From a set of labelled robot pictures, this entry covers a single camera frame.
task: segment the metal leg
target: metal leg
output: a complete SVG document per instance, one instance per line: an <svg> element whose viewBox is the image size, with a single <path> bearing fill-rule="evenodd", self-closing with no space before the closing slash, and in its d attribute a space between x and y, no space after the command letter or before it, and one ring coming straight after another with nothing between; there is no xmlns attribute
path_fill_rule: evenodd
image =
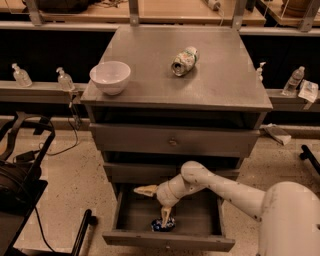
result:
<svg viewBox="0 0 320 256"><path fill-rule="evenodd" d="M310 149L306 145L301 146L303 153L300 154L302 160L309 159L313 167L316 169L317 173L320 175L320 164L318 160L314 157Z"/></svg>
<svg viewBox="0 0 320 256"><path fill-rule="evenodd" d="M97 221L96 217L92 216L92 211L90 209L86 210L86 212L84 213L84 217L82 219L82 222L81 222L81 226L80 226L76 241L74 242L74 245L73 245L71 256L78 256L79 255L83 239L86 235L88 225L89 224L95 225L96 221Z"/></svg>

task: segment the open drawer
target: open drawer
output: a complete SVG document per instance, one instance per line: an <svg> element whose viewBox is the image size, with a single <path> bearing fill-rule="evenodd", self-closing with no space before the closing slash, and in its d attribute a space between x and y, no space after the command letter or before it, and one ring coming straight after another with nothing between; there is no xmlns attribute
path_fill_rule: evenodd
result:
<svg viewBox="0 0 320 256"><path fill-rule="evenodd" d="M151 222L159 218L161 206L154 198L134 193L134 187L121 187L113 228L103 233L108 244L223 252L235 244L225 237L221 200L212 191L184 197L172 209L176 227L152 232Z"/></svg>

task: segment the plastic bottle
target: plastic bottle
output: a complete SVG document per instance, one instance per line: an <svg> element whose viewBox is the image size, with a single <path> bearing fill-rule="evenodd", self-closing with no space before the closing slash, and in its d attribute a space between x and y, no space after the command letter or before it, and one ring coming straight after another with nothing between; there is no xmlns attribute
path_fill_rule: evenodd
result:
<svg viewBox="0 0 320 256"><path fill-rule="evenodd" d="M60 84L61 90L64 92L70 92L75 89L75 86L72 82L72 78L69 74L65 73L62 67L57 68L58 82Z"/></svg>
<svg viewBox="0 0 320 256"><path fill-rule="evenodd" d="M293 71L291 77L283 88L283 95L294 95L297 87L304 77L304 67L301 66L295 71Z"/></svg>
<svg viewBox="0 0 320 256"><path fill-rule="evenodd" d="M12 68L14 69L13 77L17 81L17 83L22 87L29 87L32 85L32 81L24 69L21 69L17 63L12 64Z"/></svg>
<svg viewBox="0 0 320 256"><path fill-rule="evenodd" d="M262 71L263 71L263 66L266 64L266 62L260 62L259 68L257 68L257 75L259 80L262 82L263 76L262 76Z"/></svg>

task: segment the white bowl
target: white bowl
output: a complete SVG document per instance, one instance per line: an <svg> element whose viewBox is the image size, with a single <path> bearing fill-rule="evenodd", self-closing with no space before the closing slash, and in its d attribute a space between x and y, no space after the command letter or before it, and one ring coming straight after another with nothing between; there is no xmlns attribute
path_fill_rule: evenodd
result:
<svg viewBox="0 0 320 256"><path fill-rule="evenodd" d="M109 95L122 92L130 79L130 67L120 61L107 61L98 64L90 71L90 78L96 87Z"/></svg>

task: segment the drawer handle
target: drawer handle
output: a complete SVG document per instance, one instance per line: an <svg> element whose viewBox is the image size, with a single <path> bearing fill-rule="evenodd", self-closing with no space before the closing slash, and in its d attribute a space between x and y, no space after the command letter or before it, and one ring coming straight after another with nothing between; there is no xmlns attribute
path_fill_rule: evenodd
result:
<svg viewBox="0 0 320 256"><path fill-rule="evenodd" d="M175 138L171 138L169 140L169 144L173 147L177 146L178 145L178 141L175 139Z"/></svg>

